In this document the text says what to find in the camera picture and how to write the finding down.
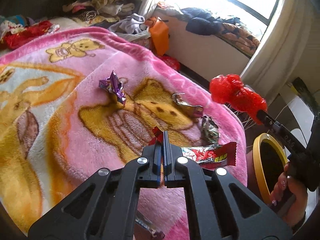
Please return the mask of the person's right hand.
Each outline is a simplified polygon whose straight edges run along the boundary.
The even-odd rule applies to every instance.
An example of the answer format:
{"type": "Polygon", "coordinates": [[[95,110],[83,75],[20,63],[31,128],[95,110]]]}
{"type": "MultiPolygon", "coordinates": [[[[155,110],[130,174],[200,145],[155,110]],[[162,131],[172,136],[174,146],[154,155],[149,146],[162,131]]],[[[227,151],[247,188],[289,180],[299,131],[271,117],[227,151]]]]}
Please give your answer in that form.
{"type": "Polygon", "coordinates": [[[290,168],[291,163],[287,162],[270,193],[270,201],[273,206],[288,202],[287,211],[281,218],[293,228],[300,222],[304,222],[308,193],[303,183],[289,175],[290,168]]]}

